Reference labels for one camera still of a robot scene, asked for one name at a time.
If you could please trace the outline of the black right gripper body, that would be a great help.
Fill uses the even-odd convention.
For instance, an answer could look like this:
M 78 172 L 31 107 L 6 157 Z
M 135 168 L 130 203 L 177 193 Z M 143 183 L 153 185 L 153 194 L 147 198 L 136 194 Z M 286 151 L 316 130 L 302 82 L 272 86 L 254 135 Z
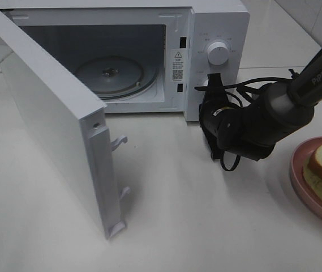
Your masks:
M 213 160 L 224 159 L 224 153 L 234 151 L 242 131 L 241 110 L 229 101 L 220 73 L 208 74 L 208 84 L 199 87 L 204 98 L 199 105 L 199 122 L 211 150 Z

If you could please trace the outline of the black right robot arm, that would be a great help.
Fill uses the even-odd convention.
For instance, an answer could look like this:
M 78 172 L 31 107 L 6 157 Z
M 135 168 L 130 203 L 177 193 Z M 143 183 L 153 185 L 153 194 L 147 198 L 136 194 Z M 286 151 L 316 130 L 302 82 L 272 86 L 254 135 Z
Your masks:
M 208 74 L 199 122 L 211 158 L 224 164 L 225 153 L 258 161 L 271 154 L 276 143 L 314 117 L 322 100 L 322 48 L 302 72 L 291 78 L 265 77 L 225 86 L 221 75 Z

